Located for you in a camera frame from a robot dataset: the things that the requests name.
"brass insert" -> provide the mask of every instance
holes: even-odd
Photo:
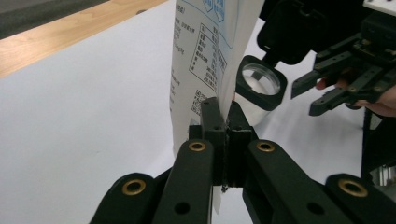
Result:
[[[128,196],[134,196],[141,193],[146,188],[146,182],[141,179],[133,179],[122,186],[122,193]]]
[[[269,142],[258,142],[256,148],[263,152],[272,152],[275,150],[274,145]]]
[[[189,149],[192,151],[203,151],[205,148],[206,145],[202,142],[193,142],[189,144]]]
[[[350,179],[338,180],[338,187],[340,187],[344,192],[355,197],[364,198],[369,194],[364,186]]]

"wooden surface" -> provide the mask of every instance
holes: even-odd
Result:
[[[0,78],[166,0],[110,0],[0,40]]]

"white table surface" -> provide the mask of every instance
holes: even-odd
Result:
[[[119,177],[157,176],[172,166],[174,3],[0,79],[0,223],[88,223]],[[254,41],[247,53],[262,55]],[[311,69],[313,56],[278,67],[290,85]],[[289,88],[256,131],[319,182],[359,175],[362,111],[340,106],[309,117],[309,104],[321,94],[291,101]],[[214,223],[250,222],[240,192],[222,197]]]

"barcode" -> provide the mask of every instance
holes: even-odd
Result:
[[[201,116],[201,102],[206,99],[200,91],[195,92],[194,102],[192,102],[191,110],[195,112],[198,116]]]

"human hand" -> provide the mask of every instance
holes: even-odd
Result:
[[[340,78],[335,84],[336,87],[346,88],[348,82]],[[318,90],[323,90],[327,87],[326,77],[321,79],[317,84]],[[359,100],[355,103],[357,106],[365,106],[378,115],[385,117],[396,117],[396,85],[385,91],[375,103],[369,103],[365,100]]]

